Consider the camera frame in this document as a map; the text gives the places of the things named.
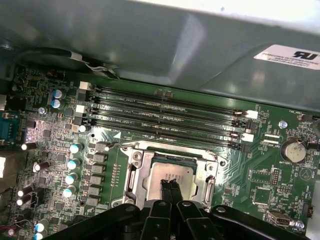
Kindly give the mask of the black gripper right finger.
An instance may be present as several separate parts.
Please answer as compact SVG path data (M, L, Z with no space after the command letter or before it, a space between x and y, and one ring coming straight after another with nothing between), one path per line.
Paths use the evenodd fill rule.
M210 213L183 200L180 185L171 180L172 202L180 216L181 240L307 240L228 206L215 206Z

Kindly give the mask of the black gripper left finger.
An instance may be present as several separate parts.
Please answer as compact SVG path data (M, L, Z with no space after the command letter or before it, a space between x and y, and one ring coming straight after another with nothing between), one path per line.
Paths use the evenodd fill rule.
M47 236L46 240L169 240L172 181L160 181L160 199L140 210L124 203Z

